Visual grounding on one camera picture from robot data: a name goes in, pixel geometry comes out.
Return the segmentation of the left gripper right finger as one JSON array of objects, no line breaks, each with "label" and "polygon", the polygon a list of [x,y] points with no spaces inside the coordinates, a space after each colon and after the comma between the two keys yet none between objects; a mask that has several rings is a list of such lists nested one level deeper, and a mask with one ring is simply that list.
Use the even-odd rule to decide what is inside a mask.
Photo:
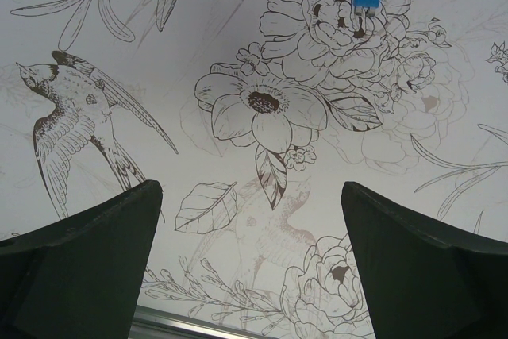
[{"label": "left gripper right finger", "polygon": [[347,182],[341,206],[377,338],[505,338],[507,244]]}]

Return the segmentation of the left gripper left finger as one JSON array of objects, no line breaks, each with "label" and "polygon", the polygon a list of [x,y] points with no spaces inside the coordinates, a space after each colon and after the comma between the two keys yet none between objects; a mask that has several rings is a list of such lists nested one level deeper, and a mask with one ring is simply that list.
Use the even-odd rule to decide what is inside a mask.
[{"label": "left gripper left finger", "polygon": [[3,338],[127,338],[163,190],[147,180],[1,242]]}]

